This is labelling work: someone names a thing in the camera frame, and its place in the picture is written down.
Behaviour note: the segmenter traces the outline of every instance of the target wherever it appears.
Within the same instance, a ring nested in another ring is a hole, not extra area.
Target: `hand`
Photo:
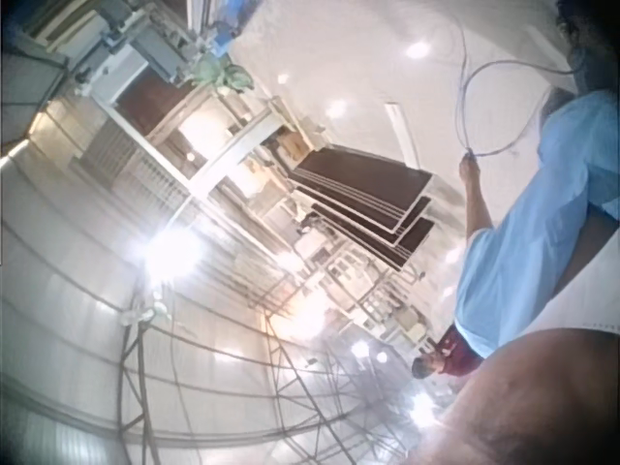
[[[466,187],[480,182],[481,168],[478,166],[476,157],[471,153],[465,154],[458,166],[458,173]]]

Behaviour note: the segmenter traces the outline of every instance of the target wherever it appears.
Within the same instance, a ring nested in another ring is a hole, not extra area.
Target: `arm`
[[[465,184],[467,199],[467,240],[479,230],[493,228],[491,216],[486,208],[481,188],[481,169],[476,157],[467,154],[459,166],[461,179]]]

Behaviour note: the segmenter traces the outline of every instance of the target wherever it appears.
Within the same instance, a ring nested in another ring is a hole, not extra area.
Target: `light blue shirt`
[[[502,224],[472,241],[456,294],[455,324],[488,357],[539,315],[564,272],[588,202],[619,219],[616,98],[595,92],[542,128],[540,169]]]

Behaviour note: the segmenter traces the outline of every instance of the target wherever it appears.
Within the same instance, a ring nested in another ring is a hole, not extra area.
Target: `red shirt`
[[[442,373],[452,376],[466,376],[476,370],[483,358],[476,354],[465,341],[463,336],[451,326],[437,344],[437,351],[449,351]]]

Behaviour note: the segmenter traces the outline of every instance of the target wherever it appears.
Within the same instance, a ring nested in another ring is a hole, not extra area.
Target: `person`
[[[498,227],[484,202],[476,157],[466,154],[459,167],[468,249],[455,324],[482,357],[511,342],[557,292],[589,205],[620,219],[617,95],[597,90],[612,86],[591,73],[596,57],[586,49],[580,55],[580,96],[562,96],[560,108],[557,98],[545,106],[539,170]]]
[[[444,346],[414,359],[411,367],[414,378],[423,380],[433,373],[461,378],[476,371],[482,363],[482,357],[472,351],[456,330],[450,332]]]
[[[594,230],[609,237],[608,222],[601,215]],[[586,248],[592,227],[578,241]],[[407,463],[620,463],[620,232],[599,250],[482,364]]]

